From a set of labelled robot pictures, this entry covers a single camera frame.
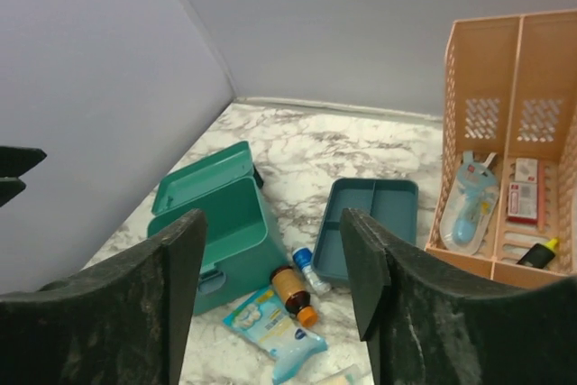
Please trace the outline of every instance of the brown plastic basket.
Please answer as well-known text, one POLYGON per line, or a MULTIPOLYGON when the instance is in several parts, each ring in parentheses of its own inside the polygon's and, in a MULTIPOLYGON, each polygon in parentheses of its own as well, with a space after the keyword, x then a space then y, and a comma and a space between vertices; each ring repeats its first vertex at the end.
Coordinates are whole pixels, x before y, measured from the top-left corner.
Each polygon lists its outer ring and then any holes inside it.
POLYGON ((577 249, 577 11, 455 22, 445 56, 441 195, 426 250, 449 263, 524 288, 575 271, 577 249), (450 252, 439 234, 463 151, 497 152, 497 209, 473 255, 450 252), (545 165, 545 227, 507 221, 508 183, 518 157, 545 165), (559 238, 547 270, 515 262, 536 242, 559 238))

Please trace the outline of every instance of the brown bottle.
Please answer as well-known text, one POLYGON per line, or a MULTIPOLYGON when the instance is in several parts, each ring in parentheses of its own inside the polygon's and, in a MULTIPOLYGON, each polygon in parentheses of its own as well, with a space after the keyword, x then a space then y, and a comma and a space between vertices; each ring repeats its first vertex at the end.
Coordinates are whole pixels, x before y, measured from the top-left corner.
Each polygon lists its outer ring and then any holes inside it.
POLYGON ((310 293, 290 266, 284 265, 273 271, 270 282, 287 311, 296 316, 302 326, 309 328, 316 323, 318 314, 310 305, 310 293))

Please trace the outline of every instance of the blue cap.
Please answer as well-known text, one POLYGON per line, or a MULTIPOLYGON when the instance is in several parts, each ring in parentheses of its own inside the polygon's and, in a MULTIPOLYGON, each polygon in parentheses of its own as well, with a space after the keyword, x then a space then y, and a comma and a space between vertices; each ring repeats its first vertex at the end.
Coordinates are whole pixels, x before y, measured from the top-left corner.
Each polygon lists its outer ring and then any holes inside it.
POLYGON ((305 266, 310 265, 313 260, 313 253, 307 247, 301 247, 292 253, 292 260, 302 270, 305 266))

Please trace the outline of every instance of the gray wall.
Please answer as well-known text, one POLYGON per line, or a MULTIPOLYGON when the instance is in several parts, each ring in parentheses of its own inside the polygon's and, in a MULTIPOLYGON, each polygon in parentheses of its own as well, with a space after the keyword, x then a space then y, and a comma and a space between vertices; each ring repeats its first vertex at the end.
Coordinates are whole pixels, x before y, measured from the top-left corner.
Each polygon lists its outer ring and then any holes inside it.
POLYGON ((241 96, 441 114, 457 18, 573 8, 577 0, 190 0, 241 96))
POLYGON ((0 0, 0 142, 48 158, 0 209, 0 292, 81 268, 231 101, 178 0, 0 0))

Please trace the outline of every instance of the marble surface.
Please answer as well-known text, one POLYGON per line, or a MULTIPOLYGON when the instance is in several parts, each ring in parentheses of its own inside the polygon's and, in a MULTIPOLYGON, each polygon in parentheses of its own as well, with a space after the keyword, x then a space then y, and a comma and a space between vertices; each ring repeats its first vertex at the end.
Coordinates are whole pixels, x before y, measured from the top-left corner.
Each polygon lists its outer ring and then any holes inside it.
MULTIPOLYGON (((440 123, 232 104, 173 170, 241 140, 251 145, 265 180, 263 194, 279 217, 288 252, 303 245, 313 249, 331 185, 345 177, 414 180, 419 186, 417 242, 425 245, 440 188, 440 123)), ((87 266, 145 239, 155 193, 87 266)), ((274 361, 222 325, 241 300, 193 318, 180 384, 270 384, 274 361)), ((350 292, 334 289, 322 299, 314 297, 314 303, 321 319, 313 331, 326 339, 329 349, 315 355, 288 383, 314 383, 353 363, 369 372, 350 292)))

